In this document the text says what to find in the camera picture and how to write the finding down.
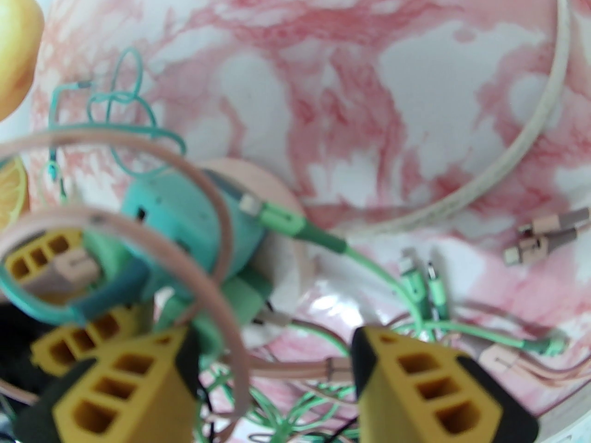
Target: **black foam edge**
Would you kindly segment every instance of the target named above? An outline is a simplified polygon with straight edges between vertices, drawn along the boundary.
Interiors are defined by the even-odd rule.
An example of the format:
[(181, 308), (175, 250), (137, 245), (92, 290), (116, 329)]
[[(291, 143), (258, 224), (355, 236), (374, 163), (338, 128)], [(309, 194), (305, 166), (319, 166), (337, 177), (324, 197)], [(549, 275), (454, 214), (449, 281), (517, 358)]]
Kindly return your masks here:
[(363, 327), (356, 329), (351, 341), (351, 364), (357, 400), (361, 398), (367, 387), (377, 363), (378, 356), (376, 356)]
[(197, 397), (199, 384), (199, 359), (201, 348), (199, 336), (193, 327), (188, 327), (183, 343), (175, 358), (175, 366), (188, 392)]
[(458, 356), (456, 359), (502, 407), (501, 420), (491, 443), (534, 443), (540, 432), (538, 420), (475, 360), (466, 356)]
[(96, 358), (76, 363), (67, 374), (48, 386), (37, 403), (23, 410), (13, 423), (16, 439), (21, 443), (64, 443), (53, 420), (53, 407), (95, 363)]

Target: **mint green cable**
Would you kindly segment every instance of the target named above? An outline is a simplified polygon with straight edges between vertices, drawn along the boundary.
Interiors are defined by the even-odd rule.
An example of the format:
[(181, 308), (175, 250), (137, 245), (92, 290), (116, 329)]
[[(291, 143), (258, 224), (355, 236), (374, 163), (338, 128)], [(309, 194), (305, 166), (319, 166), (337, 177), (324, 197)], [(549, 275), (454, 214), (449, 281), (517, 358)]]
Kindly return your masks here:
[(347, 257), (353, 259), (357, 264), (360, 264), (364, 268), (370, 270), (384, 282), (386, 282), (396, 294), (403, 300), (404, 304), (406, 305), (408, 312), (413, 320), (412, 327), (416, 335), (418, 336), (424, 329), (424, 320), (421, 316), (421, 312), (418, 309), (418, 306), (412, 300), (412, 297), (408, 293), (408, 291), (396, 280), (394, 279), (384, 268), (376, 264), (374, 261), (366, 257), (365, 255), (361, 254), (359, 251), (353, 249), (349, 245), (347, 245), (344, 254)]
[(338, 236), (334, 236), (322, 228), (317, 227), (308, 221), (306, 217), (284, 209), (274, 203), (263, 202), (260, 209), (257, 209), (255, 213), (250, 213), (250, 215), (255, 216), (262, 226), (269, 230), (285, 234), (295, 239), (309, 241), (315, 245), (325, 247), (338, 255), (345, 255), (360, 266), (376, 274), (376, 276), (392, 287), (396, 294), (403, 300), (414, 320), (416, 334), (418, 335), (422, 332), (423, 318), (421, 312), (416, 304), (414, 304), (408, 291), (386, 272), (386, 270), (359, 251), (353, 249), (344, 239), (338, 238)]
[[(349, 355), (348, 347), (342, 341), (338, 340), (336, 335), (333, 335), (328, 330), (323, 331), (322, 328), (316, 328), (312, 325), (308, 327), (306, 326), (305, 322), (290, 323), (290, 326), (294, 329), (301, 329), (308, 333), (316, 334), (335, 346), (335, 348), (337, 348), (344, 356)], [(220, 389), (226, 398), (232, 401), (232, 386), (229, 384), (229, 381), (232, 378), (231, 374), (227, 372), (216, 373), (216, 371), (213, 370), (211, 370), (211, 372), (215, 377), (213, 383), (208, 386), (207, 392), (211, 393), (216, 389)], [(322, 392), (333, 395), (338, 399), (344, 399), (355, 392), (355, 388), (353, 386), (319, 384), (318, 388)], [(304, 441), (320, 443), (325, 437), (319, 436), (319, 434), (322, 432), (316, 430), (324, 428), (324, 425), (336, 415), (338, 409), (340, 408), (340, 405), (337, 403), (331, 403), (325, 397), (317, 396), (312, 392), (306, 392), (304, 395), (302, 395), (302, 397), (300, 397), (300, 399), (298, 399), (298, 401), (296, 401), (296, 403), (294, 403), (291, 411), (289, 411), (286, 415), (283, 415), (282, 412), (274, 405), (274, 403), (272, 403), (272, 401), (270, 401), (270, 399), (268, 399), (268, 397), (266, 397), (266, 395), (264, 395), (255, 386), (251, 386), (251, 396), (253, 397), (253, 401), (256, 403), (256, 407), (254, 407), (251, 412), (245, 416), (245, 418), (253, 424), (256, 424), (262, 428), (266, 428), (270, 431), (269, 434), (254, 435), (254, 437), (265, 437), (264, 441), (267, 441), (268, 443), (283, 443), (295, 434), (306, 432), (309, 432), (309, 435), (302, 437)], [(323, 406), (328, 403), (331, 404), (331, 407), (328, 409), (328, 411), (323, 411), (322, 415), (319, 415), (311, 422), (299, 423), (300, 420), (315, 407)], [(195, 432), (198, 437), (198, 441), (200, 443), (205, 443), (205, 436), (203, 435), (202, 429), (196, 428)], [(357, 438), (358, 435), (359, 431), (357, 429), (348, 430), (344, 433), (344, 436), (349, 438)]]
[[(503, 344), (511, 348), (521, 349), (523, 348), (525, 343), (525, 340), (521, 340), (519, 338), (512, 338), (501, 333), (490, 331), (488, 329), (482, 329), (474, 325), (468, 325), (467, 323), (429, 320), (423, 323), (423, 327), (425, 329), (442, 329), (445, 331), (456, 331), (458, 333), (472, 335), (478, 338), (483, 338), (484, 340), (493, 341), (498, 344)], [(412, 323), (407, 323), (406, 325), (400, 325), (399, 327), (395, 327), (394, 330), (397, 333), (406, 333), (408, 331), (412, 331), (414, 328), (415, 327)]]

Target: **charging port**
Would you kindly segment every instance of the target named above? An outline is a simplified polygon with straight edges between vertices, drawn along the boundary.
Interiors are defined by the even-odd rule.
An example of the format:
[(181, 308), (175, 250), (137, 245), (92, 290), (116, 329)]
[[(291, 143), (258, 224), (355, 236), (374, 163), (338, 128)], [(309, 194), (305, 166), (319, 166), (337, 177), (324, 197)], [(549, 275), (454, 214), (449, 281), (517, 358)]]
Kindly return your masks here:
[(186, 254), (191, 254), (191, 248), (188, 244), (181, 240), (176, 240), (175, 243), (177, 243), (177, 246), (180, 247), (180, 249), (182, 249), (183, 251), (185, 251)]
[(138, 219), (140, 222), (142, 222), (142, 221), (144, 221), (144, 219), (146, 218), (146, 215), (147, 215), (146, 211), (145, 211), (145, 210), (144, 210), (142, 207), (139, 207), (139, 208), (138, 208), (138, 214), (136, 215), (136, 218), (137, 218), (137, 219)]

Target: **teal adapter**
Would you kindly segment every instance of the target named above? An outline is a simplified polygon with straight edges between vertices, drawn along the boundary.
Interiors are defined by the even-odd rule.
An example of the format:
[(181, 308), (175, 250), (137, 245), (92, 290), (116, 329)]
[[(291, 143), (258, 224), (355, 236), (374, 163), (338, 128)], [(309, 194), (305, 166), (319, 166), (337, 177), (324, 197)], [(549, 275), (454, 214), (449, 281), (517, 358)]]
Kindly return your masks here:
[[(234, 252), (226, 278), (233, 277), (251, 259), (266, 230), (240, 210), (245, 192), (213, 171), (204, 172), (216, 184), (230, 212)], [(127, 190), (121, 212), (177, 243), (207, 272), (213, 270), (221, 237), (217, 215), (207, 196), (184, 175), (167, 171), (149, 179), (136, 179)], [(129, 248), (154, 274), (161, 275), (158, 258), (149, 257), (135, 245)], [(178, 293), (190, 297), (186, 291), (178, 290)]]
[[(251, 266), (246, 266), (236, 276), (224, 282), (220, 289), (242, 328), (252, 322), (265, 307), (273, 286)], [(160, 331), (171, 327), (190, 304), (191, 300), (173, 295), (166, 302), (154, 330)], [(200, 312), (192, 319), (191, 324), (199, 336), (201, 369), (207, 369), (222, 355), (223, 337), (207, 311)]]

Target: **orange fruit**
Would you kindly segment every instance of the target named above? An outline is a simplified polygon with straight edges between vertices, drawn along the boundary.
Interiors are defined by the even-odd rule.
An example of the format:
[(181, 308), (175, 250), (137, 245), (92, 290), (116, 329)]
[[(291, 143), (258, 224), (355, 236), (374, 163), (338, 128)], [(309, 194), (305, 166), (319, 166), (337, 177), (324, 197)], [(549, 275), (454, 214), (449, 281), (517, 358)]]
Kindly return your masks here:
[(0, 169), (0, 230), (15, 222), (28, 207), (27, 171), (21, 158), (14, 158)]
[(36, 0), (0, 0), (0, 121), (31, 89), (44, 24)]

